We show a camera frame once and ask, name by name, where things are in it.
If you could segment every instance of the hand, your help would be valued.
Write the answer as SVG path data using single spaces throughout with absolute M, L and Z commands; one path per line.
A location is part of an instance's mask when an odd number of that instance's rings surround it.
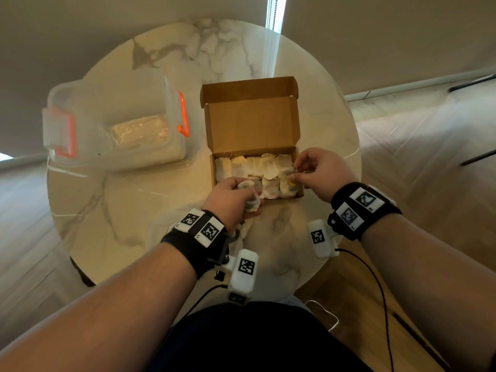
M 298 172 L 288 179 L 310 188 L 324 202 L 331 202 L 341 187 L 358 181 L 342 157 L 318 147 L 304 150 L 294 164 Z
M 242 220 L 260 214 L 260 210 L 245 213 L 245 202 L 255 199 L 255 190 L 236 189 L 236 187 L 246 180 L 248 179 L 244 177 L 230 177 L 222 180 L 210 192 L 201 207 L 203 210 L 213 212 L 224 224 L 227 232 L 234 230 Z

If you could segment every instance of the wrist strap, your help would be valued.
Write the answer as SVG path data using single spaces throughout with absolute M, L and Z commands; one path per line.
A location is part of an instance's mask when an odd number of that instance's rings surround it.
M 219 259 L 226 241 L 226 229 L 208 210 L 191 209 L 161 240 L 180 251 L 195 269 L 199 279 L 213 267 L 209 259 Z
M 331 200 L 327 219 L 332 229 L 350 240 L 361 240 L 367 228 L 387 214 L 401 214 L 396 203 L 376 188 L 361 182 L 346 184 Z

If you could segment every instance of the box lid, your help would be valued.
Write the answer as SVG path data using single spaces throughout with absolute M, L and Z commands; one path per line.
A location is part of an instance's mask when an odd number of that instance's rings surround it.
M 300 139 L 294 77 L 203 85 L 207 144 L 213 153 L 294 146 Z

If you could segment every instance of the clear plastic container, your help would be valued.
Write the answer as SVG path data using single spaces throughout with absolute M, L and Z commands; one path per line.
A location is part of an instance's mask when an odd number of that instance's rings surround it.
M 60 84 L 43 109 L 43 143 L 66 167 L 121 171 L 178 161 L 186 155 L 186 137 L 183 95 L 158 69 Z

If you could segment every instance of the marble tabletop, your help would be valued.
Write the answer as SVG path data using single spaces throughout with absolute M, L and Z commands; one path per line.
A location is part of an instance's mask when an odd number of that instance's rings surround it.
M 353 116 L 332 77 L 308 52 L 264 27 L 232 20 L 198 20 L 165 25 L 120 45 L 85 76 L 112 80 L 141 67 L 163 70 L 184 94 L 191 130 L 190 164 L 162 165 L 110 173 L 98 168 L 63 168 L 49 162 L 50 208 L 66 250 L 96 284 L 142 256 L 157 235 L 211 190 L 202 84 L 294 76 L 298 82 L 300 151 L 311 146 L 346 157 L 361 175 Z M 330 205 L 309 190 L 294 200 L 267 203 L 244 241 L 260 255 L 254 300 L 279 300 L 305 283 L 325 260 L 317 259 L 307 222 L 326 218 Z M 214 271 L 197 283 L 189 308 L 218 284 Z M 213 292 L 202 306 L 222 301 Z

